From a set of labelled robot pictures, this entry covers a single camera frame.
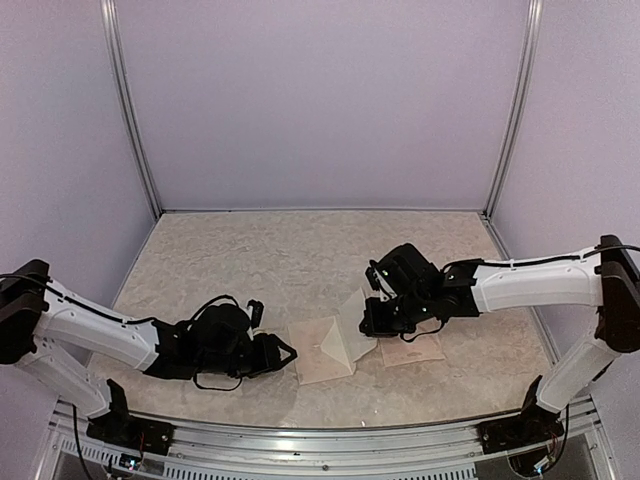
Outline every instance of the beige table surface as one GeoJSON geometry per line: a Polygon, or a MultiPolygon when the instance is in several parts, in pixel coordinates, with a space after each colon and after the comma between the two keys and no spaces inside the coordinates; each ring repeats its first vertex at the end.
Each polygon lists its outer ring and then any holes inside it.
{"type": "MultiPolygon", "coordinates": [[[[363,284],[369,259],[412,242],[437,266],[498,258],[474,213],[397,211],[167,214],[116,304],[138,317],[175,323],[228,293],[264,302],[263,327],[288,341],[291,322],[323,318],[363,284]]],[[[452,319],[439,334],[445,360],[385,368],[380,348],[351,377],[300,386],[293,365],[246,380],[231,393],[159,380],[95,355],[90,368],[113,378],[132,410],[170,417],[279,427],[413,424],[519,408],[549,368],[524,310],[452,319]]],[[[202,383],[230,386],[224,376],[202,383]]]]}

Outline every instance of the white wall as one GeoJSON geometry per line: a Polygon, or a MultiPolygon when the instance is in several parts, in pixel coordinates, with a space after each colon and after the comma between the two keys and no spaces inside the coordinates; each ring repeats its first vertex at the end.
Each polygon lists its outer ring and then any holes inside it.
{"type": "MultiPolygon", "coordinates": [[[[87,0],[0,2],[0,271],[40,257],[109,304],[153,221],[87,0]]],[[[56,396],[0,366],[0,478],[30,478],[56,396]]]]}
{"type": "MultiPolygon", "coordinates": [[[[640,244],[640,5],[545,2],[531,91],[495,217],[514,256],[640,244]]],[[[561,351],[596,321],[578,307],[544,318],[561,351]]],[[[640,472],[640,354],[592,392],[625,479],[640,472]]]]}
{"type": "Polygon", "coordinates": [[[526,0],[117,2],[167,209],[480,209],[526,0]]]}

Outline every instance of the robotic arm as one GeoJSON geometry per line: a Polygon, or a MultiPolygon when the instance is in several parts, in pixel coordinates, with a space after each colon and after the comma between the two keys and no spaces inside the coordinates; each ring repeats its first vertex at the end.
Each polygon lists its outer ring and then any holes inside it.
{"type": "Polygon", "coordinates": [[[124,390],[91,374],[60,341],[110,356],[145,375],[192,379],[202,389],[199,373],[241,381],[280,370],[297,356],[276,335],[255,332],[264,309],[258,301],[242,309],[233,297],[222,295],[191,319],[171,325],[120,315],[81,298],[51,279],[48,270],[45,262],[32,260],[0,276],[0,364],[25,370],[76,405],[89,419],[92,438],[166,455],[173,426],[130,415],[124,390]],[[227,303],[217,304],[221,300],[227,303]],[[284,359],[281,350],[288,353],[284,359]]]}
{"type": "MultiPolygon", "coordinates": [[[[640,350],[640,274],[627,249],[617,237],[607,235],[598,246],[567,255],[505,262],[470,259],[438,269],[405,244],[380,262],[371,261],[366,277],[380,296],[366,300],[360,331],[369,337],[399,335],[412,341],[415,337],[405,335],[434,317],[441,329],[451,317],[478,317],[503,308],[597,307],[598,325],[531,384],[520,413],[479,425],[485,453],[544,442],[563,434],[560,412],[583,387],[621,354],[640,350]]],[[[534,473],[539,473],[542,460],[519,473],[531,473],[536,465],[534,473]]]]}

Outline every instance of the vertical metal post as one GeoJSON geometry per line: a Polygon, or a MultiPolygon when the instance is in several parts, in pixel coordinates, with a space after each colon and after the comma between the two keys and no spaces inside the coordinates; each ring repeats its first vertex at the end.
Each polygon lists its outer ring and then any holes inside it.
{"type": "Polygon", "coordinates": [[[489,221],[491,221],[496,207],[498,206],[498,200],[500,199],[500,194],[502,193],[502,189],[507,178],[509,164],[513,157],[513,150],[515,148],[518,130],[524,113],[524,105],[527,100],[531,73],[533,71],[533,60],[535,57],[536,46],[538,44],[542,2],[543,0],[530,0],[529,2],[529,16],[527,18],[522,56],[520,57],[520,68],[518,69],[516,90],[511,104],[511,111],[509,112],[507,131],[500,150],[500,159],[498,160],[498,166],[493,177],[491,190],[489,191],[489,198],[487,199],[487,204],[484,209],[484,214],[489,221]]]}
{"type": "Polygon", "coordinates": [[[122,54],[120,32],[118,31],[118,17],[116,14],[115,1],[101,0],[100,3],[102,7],[102,22],[104,24],[105,35],[107,38],[107,48],[109,50],[111,68],[113,69],[118,99],[120,100],[122,117],[125,122],[127,136],[131,143],[133,157],[147,197],[147,202],[149,203],[149,208],[157,221],[162,215],[163,210],[153,181],[153,175],[151,174],[151,169],[149,168],[149,163],[147,162],[147,157],[142,146],[140,129],[133,109],[129,84],[127,83],[127,71],[125,68],[124,56],[122,54]]]}

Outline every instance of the wall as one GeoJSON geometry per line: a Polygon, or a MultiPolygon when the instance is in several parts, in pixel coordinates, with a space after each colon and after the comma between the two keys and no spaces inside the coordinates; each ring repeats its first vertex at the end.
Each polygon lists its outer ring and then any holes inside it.
{"type": "Polygon", "coordinates": [[[117,2],[167,209],[481,209],[526,0],[117,2]]]}
{"type": "MultiPolygon", "coordinates": [[[[640,244],[640,5],[545,4],[531,90],[495,224],[514,256],[640,244]]],[[[544,318],[561,351],[596,321],[591,309],[544,318]]],[[[626,479],[640,471],[640,356],[592,387],[626,479]]]]}
{"type": "MultiPolygon", "coordinates": [[[[0,271],[34,257],[110,304],[152,227],[100,4],[0,2],[0,271]]],[[[55,395],[0,367],[0,478],[30,478],[55,395]]]]}

